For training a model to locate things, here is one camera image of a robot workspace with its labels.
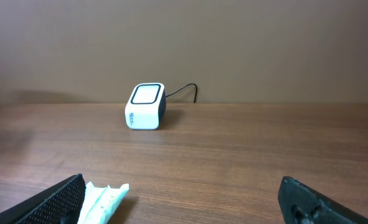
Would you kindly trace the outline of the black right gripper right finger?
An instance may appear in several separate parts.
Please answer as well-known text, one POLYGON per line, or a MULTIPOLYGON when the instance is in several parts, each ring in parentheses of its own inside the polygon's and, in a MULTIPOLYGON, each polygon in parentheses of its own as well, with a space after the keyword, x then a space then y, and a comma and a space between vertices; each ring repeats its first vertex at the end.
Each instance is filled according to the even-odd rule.
POLYGON ((290 176, 282 178, 278 203, 286 224, 368 224, 368 218, 290 176))

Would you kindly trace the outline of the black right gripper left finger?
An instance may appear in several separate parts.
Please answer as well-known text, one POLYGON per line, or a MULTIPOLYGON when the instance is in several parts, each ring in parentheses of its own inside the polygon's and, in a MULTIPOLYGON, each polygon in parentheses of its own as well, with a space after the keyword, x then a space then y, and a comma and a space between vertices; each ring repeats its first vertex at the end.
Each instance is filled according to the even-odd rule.
POLYGON ((82 174, 58 184, 0 213, 0 224, 77 224, 85 199, 82 174))

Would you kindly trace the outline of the light blue tissue pack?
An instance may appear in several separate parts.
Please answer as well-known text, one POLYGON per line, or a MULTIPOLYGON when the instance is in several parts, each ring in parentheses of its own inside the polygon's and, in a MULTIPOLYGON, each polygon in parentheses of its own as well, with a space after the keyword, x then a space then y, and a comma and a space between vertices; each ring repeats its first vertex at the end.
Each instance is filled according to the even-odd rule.
POLYGON ((87 183, 85 199, 77 223, 107 224, 129 189, 129 184, 123 184, 120 188, 111 188, 109 185, 96 187, 92 182, 87 183))

